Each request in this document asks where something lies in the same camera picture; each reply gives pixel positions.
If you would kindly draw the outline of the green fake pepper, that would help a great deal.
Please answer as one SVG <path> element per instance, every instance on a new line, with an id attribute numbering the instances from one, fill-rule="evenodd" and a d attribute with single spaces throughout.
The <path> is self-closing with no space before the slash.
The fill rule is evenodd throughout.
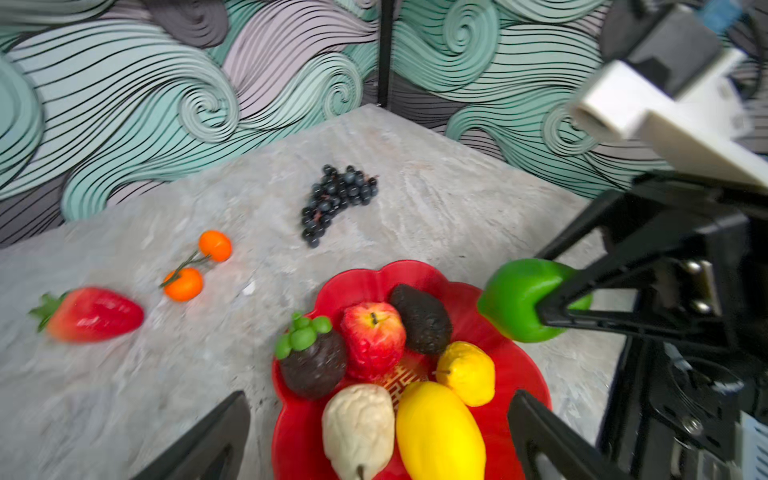
<path id="1" fill-rule="evenodd" d="M 508 262 L 489 279 L 478 299 L 477 310 L 512 341 L 549 341 L 565 329 L 546 326 L 535 306 L 576 273 L 576 269 L 551 260 L 531 258 Z"/>

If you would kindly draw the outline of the dark purple fake plum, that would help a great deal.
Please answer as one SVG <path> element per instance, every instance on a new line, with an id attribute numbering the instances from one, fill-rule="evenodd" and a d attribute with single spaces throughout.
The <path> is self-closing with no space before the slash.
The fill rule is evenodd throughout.
<path id="1" fill-rule="evenodd" d="M 294 394 L 309 400 L 331 393 L 347 369 L 347 348 L 326 316 L 310 318 L 294 312 L 274 347 L 283 381 Z"/>

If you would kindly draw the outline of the red fake apple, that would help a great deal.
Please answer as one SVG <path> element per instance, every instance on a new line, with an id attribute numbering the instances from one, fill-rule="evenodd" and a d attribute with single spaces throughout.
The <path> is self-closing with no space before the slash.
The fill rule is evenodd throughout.
<path id="1" fill-rule="evenodd" d="M 348 352 L 348 374 L 372 382 L 402 359 L 406 331 L 400 314 L 386 302 L 362 302 L 344 311 L 340 331 Z"/>

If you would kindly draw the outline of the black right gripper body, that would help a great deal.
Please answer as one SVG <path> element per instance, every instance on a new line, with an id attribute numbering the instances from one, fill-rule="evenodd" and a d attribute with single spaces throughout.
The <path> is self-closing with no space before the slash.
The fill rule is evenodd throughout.
<path id="1" fill-rule="evenodd" d="M 767 420 L 767 197 L 672 173 L 643 175 L 634 188 L 749 192 L 750 327 L 620 330 L 597 449 L 635 479 L 763 478 L 767 440 L 749 449 L 744 435 L 749 420 Z"/>

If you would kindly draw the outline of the beige fake garlic bulb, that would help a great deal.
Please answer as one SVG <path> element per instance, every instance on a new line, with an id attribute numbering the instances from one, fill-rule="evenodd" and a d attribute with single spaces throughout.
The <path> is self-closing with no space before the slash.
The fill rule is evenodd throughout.
<path id="1" fill-rule="evenodd" d="M 390 462 L 395 411 L 389 392 L 375 384 L 340 390 L 322 415 L 323 450 L 340 479 L 373 479 Z"/>

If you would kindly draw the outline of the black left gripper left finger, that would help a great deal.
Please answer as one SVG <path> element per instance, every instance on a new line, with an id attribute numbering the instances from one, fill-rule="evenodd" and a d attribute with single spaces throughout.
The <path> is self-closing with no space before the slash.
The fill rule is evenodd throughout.
<path id="1" fill-rule="evenodd" d="M 237 479 L 250 422 L 245 392 L 232 392 L 134 479 Z"/>

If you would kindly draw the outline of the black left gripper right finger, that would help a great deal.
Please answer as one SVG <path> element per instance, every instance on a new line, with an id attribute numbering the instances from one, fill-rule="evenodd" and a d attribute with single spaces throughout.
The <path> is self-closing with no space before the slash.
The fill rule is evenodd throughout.
<path id="1" fill-rule="evenodd" d="M 515 393 L 508 424 L 527 479 L 627 479 L 544 404 L 525 390 Z"/>

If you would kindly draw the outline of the yellow fake lemon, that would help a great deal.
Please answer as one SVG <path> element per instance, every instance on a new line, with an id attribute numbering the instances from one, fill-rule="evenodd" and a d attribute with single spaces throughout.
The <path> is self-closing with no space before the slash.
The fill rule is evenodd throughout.
<path id="1" fill-rule="evenodd" d="M 447 387 L 415 382 L 396 414 L 396 440 L 412 479 L 483 479 L 486 448 L 465 404 Z"/>

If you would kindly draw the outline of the yellow fake pepper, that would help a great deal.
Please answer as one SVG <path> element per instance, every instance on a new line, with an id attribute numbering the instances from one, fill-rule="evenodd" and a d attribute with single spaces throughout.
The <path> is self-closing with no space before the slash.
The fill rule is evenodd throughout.
<path id="1" fill-rule="evenodd" d="M 468 407 L 486 405 L 495 396 L 495 364 L 482 349 L 468 342 L 447 346 L 438 360 L 435 378 Z"/>

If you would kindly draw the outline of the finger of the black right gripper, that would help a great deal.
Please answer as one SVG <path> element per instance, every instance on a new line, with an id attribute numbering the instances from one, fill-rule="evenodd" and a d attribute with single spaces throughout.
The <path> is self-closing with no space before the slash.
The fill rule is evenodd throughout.
<path id="1" fill-rule="evenodd" d="M 586 330 L 749 329 L 749 192 L 624 194 L 629 235 L 540 300 L 540 320 Z"/>
<path id="2" fill-rule="evenodd" d="M 601 232 L 604 248 L 611 252 L 632 228 L 626 195 L 609 190 L 589 203 L 536 257 L 554 260 L 593 230 Z"/>

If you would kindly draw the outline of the dark fake avocado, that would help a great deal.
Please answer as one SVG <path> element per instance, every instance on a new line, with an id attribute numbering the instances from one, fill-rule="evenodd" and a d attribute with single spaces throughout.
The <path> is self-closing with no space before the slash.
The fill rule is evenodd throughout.
<path id="1" fill-rule="evenodd" d="M 434 296 L 400 284 L 390 304 L 400 315 L 406 331 L 406 347 L 423 355 L 441 355 L 453 335 L 453 324 L 444 305 Z"/>

